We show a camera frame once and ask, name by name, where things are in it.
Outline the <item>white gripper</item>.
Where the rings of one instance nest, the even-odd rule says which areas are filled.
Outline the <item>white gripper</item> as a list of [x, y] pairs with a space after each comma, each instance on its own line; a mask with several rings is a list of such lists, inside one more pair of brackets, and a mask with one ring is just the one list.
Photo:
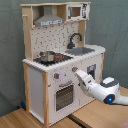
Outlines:
[[91, 86], [95, 83], [95, 80], [90, 74], [87, 74], [83, 70], [78, 70], [76, 72], [76, 76], [79, 80], [80, 88], [82, 89], [83, 93], [89, 95], [89, 90]]

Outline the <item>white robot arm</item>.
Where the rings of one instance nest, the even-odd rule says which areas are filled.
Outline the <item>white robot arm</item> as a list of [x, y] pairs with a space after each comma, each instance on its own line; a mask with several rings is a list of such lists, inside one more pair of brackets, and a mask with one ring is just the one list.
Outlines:
[[97, 83], [90, 74], [83, 70], [78, 70], [76, 75], [84, 94], [104, 104], [128, 106], [128, 96], [120, 94], [120, 85], [115, 78], [108, 77], [101, 83]]

